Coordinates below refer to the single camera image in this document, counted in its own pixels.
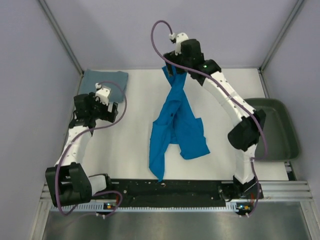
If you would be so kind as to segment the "bright blue t shirt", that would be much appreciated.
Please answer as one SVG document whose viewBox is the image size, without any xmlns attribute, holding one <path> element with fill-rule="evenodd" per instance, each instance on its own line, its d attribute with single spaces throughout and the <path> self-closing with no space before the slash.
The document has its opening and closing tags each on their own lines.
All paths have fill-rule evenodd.
<svg viewBox="0 0 320 240">
<path fill-rule="evenodd" d="M 178 74 L 173 68 L 170 75 L 166 66 L 162 67 L 170 91 L 152 123 L 149 142 L 149 169 L 159 182 L 165 175 L 165 153 L 170 144 L 178 145 L 180 155 L 192 160 L 210 153 L 204 136 L 201 118 L 196 118 L 184 91 L 187 74 Z"/>
</svg>

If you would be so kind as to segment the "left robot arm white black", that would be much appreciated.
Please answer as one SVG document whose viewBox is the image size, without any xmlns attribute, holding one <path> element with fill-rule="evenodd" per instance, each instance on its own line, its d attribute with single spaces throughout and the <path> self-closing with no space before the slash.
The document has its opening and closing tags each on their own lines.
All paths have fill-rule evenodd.
<svg viewBox="0 0 320 240">
<path fill-rule="evenodd" d="M 118 105 L 109 101 L 110 89 L 76 95 L 67 141 L 53 167 L 45 171 L 45 179 L 55 207 L 88 203 L 95 194 L 109 198 L 114 191 L 106 173 L 89 176 L 82 166 L 85 151 L 93 136 L 97 120 L 114 123 Z"/>
</svg>

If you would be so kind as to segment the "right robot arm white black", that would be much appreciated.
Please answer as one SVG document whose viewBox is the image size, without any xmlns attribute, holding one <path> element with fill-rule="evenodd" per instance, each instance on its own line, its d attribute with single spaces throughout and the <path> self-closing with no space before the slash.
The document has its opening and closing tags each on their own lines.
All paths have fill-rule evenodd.
<svg viewBox="0 0 320 240">
<path fill-rule="evenodd" d="M 206 89 L 229 115 L 233 129 L 227 139 L 235 149 L 235 172 L 233 190 L 221 190 L 226 200 L 245 198 L 257 183 L 252 170 L 255 151 L 263 130 L 266 113 L 249 105 L 230 85 L 221 67 L 213 59 L 205 59 L 200 42 L 178 34 L 171 39 L 175 49 L 165 53 L 170 75 L 189 73 L 192 79 Z"/>
</svg>

